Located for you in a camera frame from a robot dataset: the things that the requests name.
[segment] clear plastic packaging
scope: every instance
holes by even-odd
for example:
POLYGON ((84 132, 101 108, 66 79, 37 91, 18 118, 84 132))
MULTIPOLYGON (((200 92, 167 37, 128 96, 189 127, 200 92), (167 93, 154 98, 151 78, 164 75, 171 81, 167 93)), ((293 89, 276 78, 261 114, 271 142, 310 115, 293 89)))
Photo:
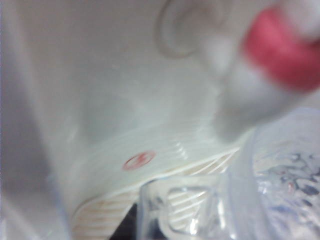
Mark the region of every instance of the clear plastic packaging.
POLYGON ((301 108, 256 130, 220 175, 145 184, 137 239, 319 239, 319 124, 301 108))

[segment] plastic lid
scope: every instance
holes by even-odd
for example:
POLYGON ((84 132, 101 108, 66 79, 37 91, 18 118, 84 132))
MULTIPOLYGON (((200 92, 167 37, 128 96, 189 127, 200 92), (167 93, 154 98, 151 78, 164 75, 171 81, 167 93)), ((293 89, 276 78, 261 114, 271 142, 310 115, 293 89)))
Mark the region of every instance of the plastic lid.
POLYGON ((243 47, 270 81, 299 92, 320 86, 320 41, 302 41, 277 9, 268 8, 257 16, 243 47))

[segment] red cap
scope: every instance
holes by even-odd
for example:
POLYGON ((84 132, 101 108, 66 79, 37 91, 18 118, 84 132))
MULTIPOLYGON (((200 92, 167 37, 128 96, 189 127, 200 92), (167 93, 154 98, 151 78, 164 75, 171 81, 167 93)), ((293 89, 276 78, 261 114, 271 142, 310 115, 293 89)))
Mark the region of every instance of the red cap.
POLYGON ((275 82, 299 92, 320 86, 320 41, 302 42, 275 8, 262 11, 253 21, 244 52, 275 82))

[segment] red logo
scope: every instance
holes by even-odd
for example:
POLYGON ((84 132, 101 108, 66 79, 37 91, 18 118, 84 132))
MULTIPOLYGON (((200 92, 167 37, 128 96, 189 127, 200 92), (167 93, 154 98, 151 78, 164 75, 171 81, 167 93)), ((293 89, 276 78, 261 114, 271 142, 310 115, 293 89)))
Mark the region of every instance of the red logo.
POLYGON ((154 157, 156 153, 154 151, 144 151, 133 157, 131 157, 128 161, 125 162, 122 169, 125 171, 130 171, 134 169, 138 169, 143 165, 149 163, 154 157))

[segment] white bottle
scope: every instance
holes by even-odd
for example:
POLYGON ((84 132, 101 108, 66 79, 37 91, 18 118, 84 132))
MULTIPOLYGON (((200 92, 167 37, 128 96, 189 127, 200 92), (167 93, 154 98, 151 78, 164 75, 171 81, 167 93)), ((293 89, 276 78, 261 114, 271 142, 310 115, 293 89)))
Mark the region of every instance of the white bottle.
POLYGON ((320 86, 320 3, 287 0, 263 10, 222 79, 213 130, 233 141, 320 86))

